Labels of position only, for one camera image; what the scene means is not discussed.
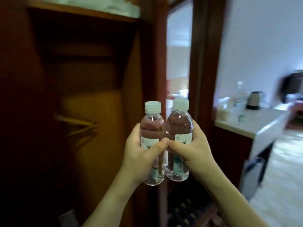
tiled floor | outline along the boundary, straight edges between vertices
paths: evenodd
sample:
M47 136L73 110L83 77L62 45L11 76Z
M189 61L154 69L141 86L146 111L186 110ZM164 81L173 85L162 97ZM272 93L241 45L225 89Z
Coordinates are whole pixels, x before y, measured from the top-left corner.
M250 204L272 227L303 226L303 131L288 129L276 141Z

white countertop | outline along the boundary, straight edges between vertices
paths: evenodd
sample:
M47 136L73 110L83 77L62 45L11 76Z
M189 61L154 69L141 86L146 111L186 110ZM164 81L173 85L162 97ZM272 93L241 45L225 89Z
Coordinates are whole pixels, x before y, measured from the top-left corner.
M282 111L271 108L262 108L260 110L246 109L244 114L244 122L238 123L216 120L214 125L222 129L255 139L257 135L268 130L277 122L285 122L286 117L289 115L289 111Z

bottle bottom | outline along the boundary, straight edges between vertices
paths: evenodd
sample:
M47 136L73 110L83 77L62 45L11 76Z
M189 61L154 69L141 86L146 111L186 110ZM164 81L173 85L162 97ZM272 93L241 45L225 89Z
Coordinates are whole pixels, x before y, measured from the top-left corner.
M160 176L158 178L148 178L144 181L144 183L146 185L149 185L149 186L157 186L159 185L161 182L163 182L164 180L164 175L163 176Z
M170 180L173 180L175 182L183 182L183 181L185 181L188 178L189 172L185 172L185 173L181 173L181 174L175 174L172 171L165 171L165 175Z

bottle label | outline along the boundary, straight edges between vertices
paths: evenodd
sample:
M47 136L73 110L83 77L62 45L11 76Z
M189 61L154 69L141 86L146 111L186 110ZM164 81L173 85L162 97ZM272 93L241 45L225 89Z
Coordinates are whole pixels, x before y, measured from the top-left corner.
M192 133L175 135L175 141L178 143L190 144L192 141ZM184 170L184 160L180 156L175 154L173 168L174 174L180 175L184 172Z
M145 137L141 136L141 147L144 150L148 150L153 145L155 145L158 141L159 141L159 139L148 139L148 138L145 138ZM160 177L160 175L159 175L159 158L158 157L154 161L152 169L151 169L151 171L149 173L149 177L151 177L151 178L158 178L158 177Z

plastic bottle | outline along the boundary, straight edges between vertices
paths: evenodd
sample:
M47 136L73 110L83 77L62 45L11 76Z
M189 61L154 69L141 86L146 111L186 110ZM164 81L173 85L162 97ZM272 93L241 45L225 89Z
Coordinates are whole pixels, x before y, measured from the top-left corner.
M192 118L188 114L189 101L187 99L174 99L172 113L166 121L166 137L176 142L190 144L194 128ZM173 153L169 148L165 152L165 174L176 182L182 182L189 176L184 160Z
M161 103L148 101L145 103L146 115L140 123L140 141L144 150L149 149L162 140L165 135L165 121L160 115ZM144 181L147 185L156 186L164 180L163 170L164 155L160 155L155 160L148 179Z

